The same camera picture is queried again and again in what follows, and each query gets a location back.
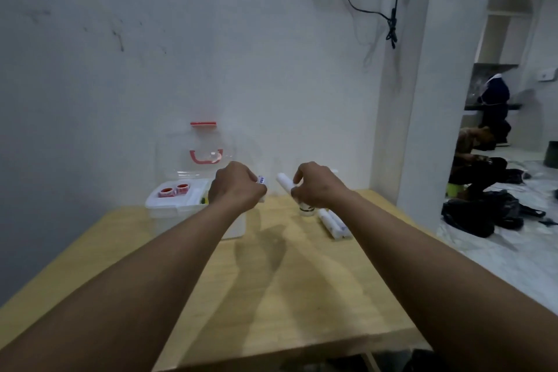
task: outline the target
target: floor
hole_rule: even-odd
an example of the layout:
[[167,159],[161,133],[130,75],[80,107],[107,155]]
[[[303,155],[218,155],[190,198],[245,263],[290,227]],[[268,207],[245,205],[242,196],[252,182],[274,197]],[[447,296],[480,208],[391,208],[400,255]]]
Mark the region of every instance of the floor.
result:
[[[509,167],[524,169],[533,178],[524,185],[496,184],[490,190],[506,189],[522,204],[547,212],[558,222],[558,169],[542,165],[544,154],[515,148],[478,152],[503,157]],[[526,220],[520,231],[496,229],[487,239],[475,237],[440,221],[437,234],[471,260],[490,270],[526,295],[558,314],[558,226],[547,228]]]

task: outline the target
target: clear plastic container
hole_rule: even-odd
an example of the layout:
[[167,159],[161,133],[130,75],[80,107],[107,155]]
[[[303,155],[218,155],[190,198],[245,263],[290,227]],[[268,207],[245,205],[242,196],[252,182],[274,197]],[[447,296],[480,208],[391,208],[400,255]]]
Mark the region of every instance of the clear plastic container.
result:
[[[187,133],[169,134],[157,144],[157,176],[165,179],[145,201],[153,219],[153,232],[160,235],[207,206],[207,192],[218,169],[234,160],[234,144],[227,141],[214,123],[192,123]],[[166,188],[188,184],[186,194],[160,197]],[[223,239],[241,237],[246,232],[242,214],[227,230]]]

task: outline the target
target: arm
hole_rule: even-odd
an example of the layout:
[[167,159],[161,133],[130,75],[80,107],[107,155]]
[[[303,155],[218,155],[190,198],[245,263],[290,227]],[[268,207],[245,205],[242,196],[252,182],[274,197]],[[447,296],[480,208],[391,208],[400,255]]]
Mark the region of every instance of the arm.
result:
[[347,224],[430,345],[456,370],[558,370],[558,317],[442,242],[303,164],[296,199]]
[[0,351],[2,371],[151,371],[227,228],[267,188],[217,172],[210,205],[78,288]]

